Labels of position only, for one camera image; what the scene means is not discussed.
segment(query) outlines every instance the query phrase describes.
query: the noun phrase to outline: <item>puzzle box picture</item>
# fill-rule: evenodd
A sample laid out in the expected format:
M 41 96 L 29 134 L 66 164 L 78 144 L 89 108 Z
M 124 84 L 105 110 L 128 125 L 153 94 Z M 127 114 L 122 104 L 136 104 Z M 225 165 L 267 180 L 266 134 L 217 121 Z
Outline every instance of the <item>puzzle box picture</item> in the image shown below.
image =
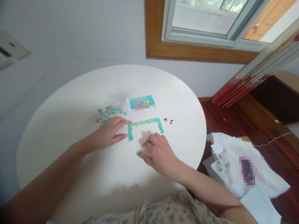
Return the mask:
M 156 108 L 152 95 L 127 98 L 129 114 L 136 114 Z

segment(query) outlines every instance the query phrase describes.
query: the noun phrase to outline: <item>curtain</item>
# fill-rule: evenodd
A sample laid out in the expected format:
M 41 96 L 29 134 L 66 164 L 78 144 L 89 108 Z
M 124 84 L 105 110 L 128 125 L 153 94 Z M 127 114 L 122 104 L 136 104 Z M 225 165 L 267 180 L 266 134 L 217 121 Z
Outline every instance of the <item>curtain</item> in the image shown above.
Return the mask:
M 299 20 L 269 44 L 248 65 L 237 73 L 212 98 L 221 107 L 230 107 L 279 69 L 299 57 Z

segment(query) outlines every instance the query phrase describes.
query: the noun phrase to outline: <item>table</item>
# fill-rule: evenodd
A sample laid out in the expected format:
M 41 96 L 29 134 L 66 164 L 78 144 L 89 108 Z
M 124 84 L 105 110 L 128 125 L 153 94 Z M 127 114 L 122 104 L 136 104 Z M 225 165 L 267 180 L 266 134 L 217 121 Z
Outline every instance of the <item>table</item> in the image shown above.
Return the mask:
M 126 98 L 150 94 L 155 110 L 125 118 L 140 121 L 159 117 L 176 156 L 197 169 L 206 143 L 206 120 L 195 94 L 163 70 L 117 65 L 70 81 L 35 112 L 17 152 L 20 187 L 32 181 L 72 143 L 99 128 L 98 109 L 113 105 L 127 111 Z M 164 118 L 172 119 L 173 124 L 164 122 Z M 120 132 L 128 133 L 127 125 Z M 146 199 L 157 201 L 182 189 L 135 154 L 149 133 L 137 131 L 133 141 L 125 139 L 86 156 L 51 220 L 81 223 L 104 212 L 139 209 Z

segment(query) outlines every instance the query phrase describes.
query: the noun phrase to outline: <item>wooden floor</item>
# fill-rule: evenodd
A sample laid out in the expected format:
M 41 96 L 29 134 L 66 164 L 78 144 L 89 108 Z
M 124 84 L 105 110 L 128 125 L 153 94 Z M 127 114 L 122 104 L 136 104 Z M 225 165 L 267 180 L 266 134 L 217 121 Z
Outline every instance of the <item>wooden floor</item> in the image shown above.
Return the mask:
M 284 133 L 287 128 L 274 131 L 254 132 L 238 114 L 236 106 L 221 108 L 211 102 L 201 102 L 206 116 L 207 133 L 222 132 L 230 136 L 248 136 L 254 145 L 262 145 Z M 266 162 L 279 174 L 291 188 L 284 194 L 272 199 L 272 203 L 284 221 L 299 223 L 299 139 L 286 135 L 267 146 L 257 147 Z M 211 156 L 210 143 L 207 142 L 202 161 Z M 206 168 L 200 163 L 198 171 L 207 174 Z

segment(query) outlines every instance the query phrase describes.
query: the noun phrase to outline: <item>wooden window frame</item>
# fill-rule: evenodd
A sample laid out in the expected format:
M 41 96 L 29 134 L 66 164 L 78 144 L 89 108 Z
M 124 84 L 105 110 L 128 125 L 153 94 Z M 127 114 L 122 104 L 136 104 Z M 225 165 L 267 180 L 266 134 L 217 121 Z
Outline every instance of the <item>wooden window frame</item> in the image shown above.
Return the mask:
M 146 57 L 248 64 L 259 52 L 161 41 L 165 0 L 145 0 Z

